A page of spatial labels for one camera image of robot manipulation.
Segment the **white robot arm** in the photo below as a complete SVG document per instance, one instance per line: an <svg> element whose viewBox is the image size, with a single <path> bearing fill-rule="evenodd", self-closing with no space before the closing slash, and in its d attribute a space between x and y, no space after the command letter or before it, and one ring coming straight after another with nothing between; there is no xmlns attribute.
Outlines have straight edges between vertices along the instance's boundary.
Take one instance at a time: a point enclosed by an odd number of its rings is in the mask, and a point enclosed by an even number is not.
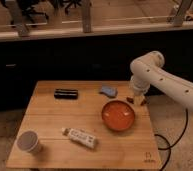
<svg viewBox="0 0 193 171"><path fill-rule="evenodd" d="M164 56L159 51L149 52L130 64L130 88L135 96L144 95L153 85L167 96L193 112L193 83L162 69Z"/></svg>

